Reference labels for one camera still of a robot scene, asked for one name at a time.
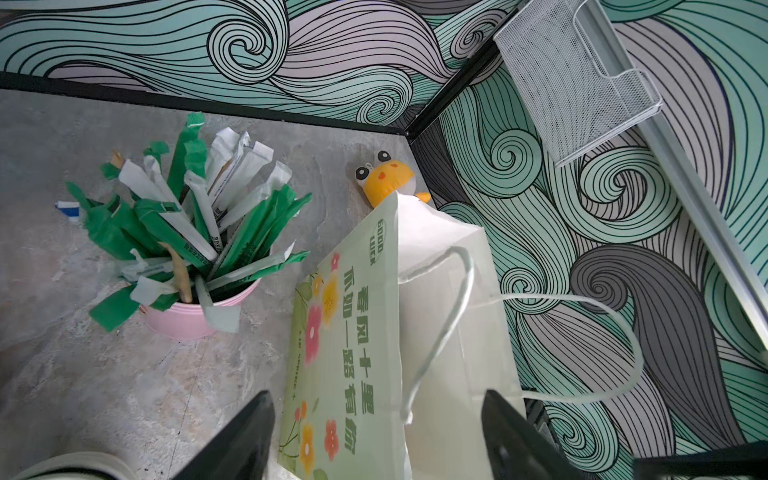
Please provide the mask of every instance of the yellow plush toy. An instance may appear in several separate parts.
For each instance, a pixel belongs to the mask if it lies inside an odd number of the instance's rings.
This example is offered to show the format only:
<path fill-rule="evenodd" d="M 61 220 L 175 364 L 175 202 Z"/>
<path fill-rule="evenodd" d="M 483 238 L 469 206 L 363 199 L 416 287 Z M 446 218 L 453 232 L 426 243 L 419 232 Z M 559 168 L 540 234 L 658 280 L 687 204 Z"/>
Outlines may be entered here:
<path fill-rule="evenodd" d="M 394 191 L 404 195 L 416 195 L 424 203 L 432 199 L 430 194 L 416 193 L 416 175 L 408 165 L 393 160 L 384 150 L 379 152 L 377 158 L 381 162 L 378 167 L 366 164 L 355 171 L 357 183 L 366 193 L 371 207 L 376 208 Z"/>

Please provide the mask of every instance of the printed flower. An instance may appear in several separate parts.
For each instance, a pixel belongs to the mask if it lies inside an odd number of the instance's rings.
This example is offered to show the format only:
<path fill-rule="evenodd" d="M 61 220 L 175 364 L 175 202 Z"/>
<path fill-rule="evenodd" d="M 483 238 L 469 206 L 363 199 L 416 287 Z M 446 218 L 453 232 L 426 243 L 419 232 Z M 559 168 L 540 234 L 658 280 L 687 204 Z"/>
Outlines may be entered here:
<path fill-rule="evenodd" d="M 304 357 L 304 365 L 309 366 L 315 361 L 317 353 L 320 350 L 320 320 L 323 318 L 323 310 L 320 305 L 312 305 L 310 307 L 310 314 L 306 319 L 306 332 L 304 337 L 304 347 L 306 348 L 306 356 Z M 306 407 L 302 408 L 302 418 L 306 412 Z"/>
<path fill-rule="evenodd" d="M 339 308 L 339 281 L 336 275 L 331 276 L 323 288 L 323 325 L 328 326 L 331 323 L 333 315 Z"/>
<path fill-rule="evenodd" d="M 331 259 L 331 271 L 333 272 L 337 268 L 339 268 L 339 259 L 341 258 L 341 255 L 339 252 L 336 252 L 333 254 L 333 258 Z"/>
<path fill-rule="evenodd" d="M 299 444 L 299 461 L 304 465 L 304 470 L 309 474 L 315 465 L 315 448 L 312 446 L 314 433 L 311 425 L 304 425 L 301 429 L 301 443 Z"/>
<path fill-rule="evenodd" d="M 333 457 L 339 453 L 339 437 L 336 436 L 336 420 L 326 422 L 326 452 L 328 459 L 333 462 Z"/>
<path fill-rule="evenodd" d="M 315 281 L 312 282 L 312 296 L 320 295 L 320 288 L 323 286 L 323 279 L 320 275 L 315 277 Z"/>

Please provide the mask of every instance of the paper bag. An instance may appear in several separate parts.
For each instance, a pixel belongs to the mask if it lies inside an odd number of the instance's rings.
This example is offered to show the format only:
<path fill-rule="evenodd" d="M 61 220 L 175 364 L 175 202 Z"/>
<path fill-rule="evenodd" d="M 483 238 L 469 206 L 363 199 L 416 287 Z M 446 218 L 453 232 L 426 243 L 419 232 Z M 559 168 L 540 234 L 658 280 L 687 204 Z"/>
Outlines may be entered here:
<path fill-rule="evenodd" d="M 404 425 L 404 388 L 424 363 L 464 278 L 459 260 L 399 285 L 451 245 L 475 261 L 470 307 L 422 381 Z M 492 478 L 480 423 L 486 389 L 519 392 L 481 227 L 415 197 L 383 201 L 296 288 L 278 462 L 304 479 Z M 512 404 L 525 414 L 520 399 Z"/>

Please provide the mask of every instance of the wave pattern wallpaper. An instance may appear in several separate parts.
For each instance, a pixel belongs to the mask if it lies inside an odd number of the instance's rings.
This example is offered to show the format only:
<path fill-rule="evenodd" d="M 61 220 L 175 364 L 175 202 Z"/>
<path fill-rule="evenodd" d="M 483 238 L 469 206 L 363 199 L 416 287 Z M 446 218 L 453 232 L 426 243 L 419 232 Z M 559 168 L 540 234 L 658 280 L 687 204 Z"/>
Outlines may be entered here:
<path fill-rule="evenodd" d="M 519 2 L 3 0 L 0 69 L 405 127 Z"/>
<path fill-rule="evenodd" d="M 765 260 L 768 104 L 765 2 L 610 0 L 627 50 L 657 79 L 664 115 L 750 259 Z M 440 210 L 483 226 L 503 293 L 594 297 L 634 325 L 640 384 L 546 410 L 564 453 L 592 478 L 629 480 L 633 457 L 768 439 L 761 344 L 642 137 L 628 131 L 555 169 L 502 65 L 465 89 L 412 145 Z M 580 303 L 508 301 L 526 389 L 621 384 L 630 348 Z"/>

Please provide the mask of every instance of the plush toy eye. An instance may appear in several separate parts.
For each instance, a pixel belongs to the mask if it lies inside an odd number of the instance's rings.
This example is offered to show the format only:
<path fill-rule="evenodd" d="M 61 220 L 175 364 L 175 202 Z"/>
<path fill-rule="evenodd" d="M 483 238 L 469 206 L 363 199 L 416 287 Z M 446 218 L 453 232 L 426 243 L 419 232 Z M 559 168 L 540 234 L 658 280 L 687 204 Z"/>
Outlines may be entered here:
<path fill-rule="evenodd" d="M 365 180 L 370 175 L 371 171 L 365 167 L 360 167 L 355 171 L 355 177 L 357 180 Z"/>

